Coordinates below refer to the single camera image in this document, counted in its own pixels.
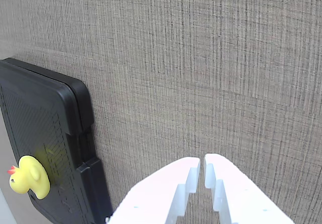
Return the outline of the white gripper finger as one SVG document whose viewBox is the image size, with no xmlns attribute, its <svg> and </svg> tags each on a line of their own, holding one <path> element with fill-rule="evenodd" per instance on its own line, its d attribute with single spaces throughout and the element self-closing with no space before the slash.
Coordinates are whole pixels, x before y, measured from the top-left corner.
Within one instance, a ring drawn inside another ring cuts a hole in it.
<svg viewBox="0 0 322 224">
<path fill-rule="evenodd" d="M 135 184 L 107 223 L 176 223 L 196 193 L 200 159 L 178 159 Z"/>
<path fill-rule="evenodd" d="M 206 154 L 205 188 L 220 223 L 294 223 L 246 174 L 219 154 Z"/>
</svg>

